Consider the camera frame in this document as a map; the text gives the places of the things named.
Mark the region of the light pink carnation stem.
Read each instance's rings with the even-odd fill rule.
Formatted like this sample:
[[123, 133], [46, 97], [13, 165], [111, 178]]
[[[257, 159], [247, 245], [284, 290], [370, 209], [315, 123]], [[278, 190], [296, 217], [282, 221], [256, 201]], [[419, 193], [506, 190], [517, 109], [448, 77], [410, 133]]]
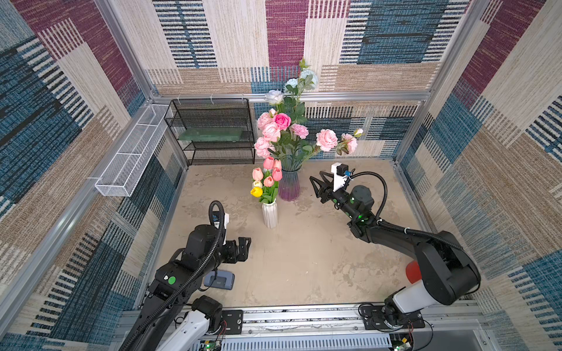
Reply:
[[298, 157], [298, 163], [302, 165], [320, 152], [330, 152], [332, 149], [336, 148], [338, 144], [339, 139], [334, 131], [322, 129], [320, 132], [316, 133], [315, 143], [304, 142]]

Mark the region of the pink carnation twin stem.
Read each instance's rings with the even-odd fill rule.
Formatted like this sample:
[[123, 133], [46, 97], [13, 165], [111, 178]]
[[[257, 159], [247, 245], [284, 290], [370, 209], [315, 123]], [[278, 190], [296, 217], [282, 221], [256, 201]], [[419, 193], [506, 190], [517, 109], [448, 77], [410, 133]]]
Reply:
[[336, 148], [332, 149], [331, 151], [335, 151], [336, 154], [353, 154], [358, 147], [358, 139], [362, 136], [364, 130], [358, 129], [355, 130], [352, 134], [343, 133], [341, 134], [339, 139], [339, 144]]

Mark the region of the hot pink rose stem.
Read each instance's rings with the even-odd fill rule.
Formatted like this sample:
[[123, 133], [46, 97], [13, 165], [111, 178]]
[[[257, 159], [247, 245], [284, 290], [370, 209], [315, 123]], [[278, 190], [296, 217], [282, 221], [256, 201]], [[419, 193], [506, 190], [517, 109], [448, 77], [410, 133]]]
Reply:
[[291, 169], [291, 157], [289, 156], [291, 148], [288, 144], [291, 141], [291, 132], [289, 131], [291, 118], [284, 113], [279, 113], [274, 117], [274, 122], [280, 130], [280, 136], [273, 143], [275, 152], [282, 163], [282, 168], [289, 171]]

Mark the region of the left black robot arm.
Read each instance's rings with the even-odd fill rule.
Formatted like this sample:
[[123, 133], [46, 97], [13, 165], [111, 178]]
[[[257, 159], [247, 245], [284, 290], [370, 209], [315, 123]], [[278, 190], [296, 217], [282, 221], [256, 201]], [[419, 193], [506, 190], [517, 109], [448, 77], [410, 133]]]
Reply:
[[222, 304], [202, 295], [204, 277], [223, 264], [248, 259], [252, 239], [226, 241], [225, 231], [214, 225], [199, 225], [188, 237], [187, 246], [155, 274], [138, 318], [121, 350], [191, 350], [201, 337], [225, 328]]

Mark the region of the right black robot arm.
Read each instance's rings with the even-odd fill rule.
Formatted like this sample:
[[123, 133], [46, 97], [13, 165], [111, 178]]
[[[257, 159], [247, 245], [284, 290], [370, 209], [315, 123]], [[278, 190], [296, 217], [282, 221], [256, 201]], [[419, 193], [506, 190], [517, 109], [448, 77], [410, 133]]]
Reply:
[[369, 188], [356, 185], [348, 191], [352, 180], [366, 172], [348, 171], [338, 165], [332, 173], [322, 171], [310, 177], [316, 197], [322, 203], [332, 203], [344, 213], [355, 238], [377, 244], [412, 258], [419, 267], [421, 278], [384, 300], [381, 306], [360, 304], [358, 313], [367, 329], [398, 331], [422, 320], [422, 310], [432, 305], [452, 305], [467, 294], [478, 291], [482, 276], [476, 263], [449, 232], [429, 233], [404, 228], [382, 218], [388, 195], [384, 194], [377, 211]]

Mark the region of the purple blue glass vase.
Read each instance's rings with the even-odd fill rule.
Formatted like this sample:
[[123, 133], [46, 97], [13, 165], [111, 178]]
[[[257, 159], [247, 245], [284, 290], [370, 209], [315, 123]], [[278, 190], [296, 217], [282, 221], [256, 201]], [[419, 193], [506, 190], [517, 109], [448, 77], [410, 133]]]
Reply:
[[300, 169], [289, 171], [282, 169], [282, 179], [279, 182], [278, 196], [285, 201], [291, 202], [296, 200], [301, 193], [299, 182]]

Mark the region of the white ribbed ceramic vase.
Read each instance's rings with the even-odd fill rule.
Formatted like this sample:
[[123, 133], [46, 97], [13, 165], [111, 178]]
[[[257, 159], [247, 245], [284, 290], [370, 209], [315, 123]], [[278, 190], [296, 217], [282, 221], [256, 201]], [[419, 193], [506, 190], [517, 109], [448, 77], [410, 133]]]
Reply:
[[263, 203], [262, 204], [262, 214], [263, 214], [263, 221], [267, 228], [273, 229], [276, 228], [278, 224], [278, 214], [277, 214], [277, 204], [276, 202], [272, 203]]

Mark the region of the grey blue stapler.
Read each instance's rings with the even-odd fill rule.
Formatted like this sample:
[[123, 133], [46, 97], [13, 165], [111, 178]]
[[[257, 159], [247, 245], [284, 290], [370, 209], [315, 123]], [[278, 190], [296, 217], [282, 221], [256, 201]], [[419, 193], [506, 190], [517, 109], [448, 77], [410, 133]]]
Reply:
[[216, 288], [232, 290], [234, 288], [235, 278], [235, 274], [229, 271], [212, 271], [205, 276], [203, 286], [205, 289]]

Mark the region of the tulip bunch pink yellow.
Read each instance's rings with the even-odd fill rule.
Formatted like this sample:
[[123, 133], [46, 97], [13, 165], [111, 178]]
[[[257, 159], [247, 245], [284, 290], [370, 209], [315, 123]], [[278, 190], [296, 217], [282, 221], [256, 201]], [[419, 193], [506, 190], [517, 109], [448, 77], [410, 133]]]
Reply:
[[266, 158], [262, 168], [253, 170], [250, 194], [259, 199], [260, 203], [271, 205], [277, 199], [282, 177], [281, 161], [272, 157]]

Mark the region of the pink peony cluster stem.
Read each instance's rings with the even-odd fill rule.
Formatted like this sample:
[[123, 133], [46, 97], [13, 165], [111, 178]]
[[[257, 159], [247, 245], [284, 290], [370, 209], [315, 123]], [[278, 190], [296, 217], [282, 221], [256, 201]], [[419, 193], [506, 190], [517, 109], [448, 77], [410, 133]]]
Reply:
[[[277, 153], [275, 152], [273, 143], [280, 136], [280, 130], [274, 120], [270, 118], [268, 112], [269, 111], [262, 113], [257, 120], [257, 127], [260, 136], [254, 144], [254, 149], [256, 150], [256, 155], [261, 158], [266, 159], [268, 157], [272, 157], [274, 159], [279, 159]], [[301, 147], [303, 147], [304, 142], [307, 141], [309, 131], [307, 127], [299, 124], [291, 125], [289, 127], [289, 131], [291, 132], [291, 141], [288, 144], [291, 148], [289, 154], [291, 157], [290, 171], [294, 171], [300, 169], [302, 166], [298, 163], [298, 157]]]

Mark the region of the white rose branch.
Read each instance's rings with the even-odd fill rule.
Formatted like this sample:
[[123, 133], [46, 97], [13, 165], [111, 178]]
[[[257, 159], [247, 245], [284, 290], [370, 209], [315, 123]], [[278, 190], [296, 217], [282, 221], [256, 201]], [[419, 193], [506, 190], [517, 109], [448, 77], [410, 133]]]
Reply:
[[301, 100], [305, 92], [312, 92], [319, 86], [318, 75], [310, 68], [307, 61], [302, 58], [299, 61], [299, 76], [289, 79], [281, 90], [270, 90], [265, 94], [266, 102], [272, 106], [268, 114], [275, 119], [279, 114], [287, 115], [291, 123], [281, 130], [287, 130], [293, 124], [304, 125], [306, 107]]

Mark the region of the red cup with pens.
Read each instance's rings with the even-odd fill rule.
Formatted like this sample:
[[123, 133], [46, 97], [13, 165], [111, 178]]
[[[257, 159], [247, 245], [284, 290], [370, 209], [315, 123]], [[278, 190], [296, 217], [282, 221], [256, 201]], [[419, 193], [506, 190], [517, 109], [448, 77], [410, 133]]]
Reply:
[[408, 263], [408, 265], [405, 268], [405, 274], [406, 277], [408, 279], [408, 281], [411, 284], [415, 284], [416, 282], [421, 281], [422, 279], [422, 275], [421, 275], [421, 270], [420, 267], [417, 263], [417, 261], [412, 261], [410, 263]]

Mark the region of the green tray on shelf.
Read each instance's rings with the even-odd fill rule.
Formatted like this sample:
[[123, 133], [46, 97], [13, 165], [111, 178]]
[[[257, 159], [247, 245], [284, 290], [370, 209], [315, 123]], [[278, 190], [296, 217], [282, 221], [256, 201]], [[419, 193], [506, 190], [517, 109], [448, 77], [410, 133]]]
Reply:
[[239, 141], [244, 130], [240, 128], [192, 128], [185, 130], [179, 140], [191, 142]]

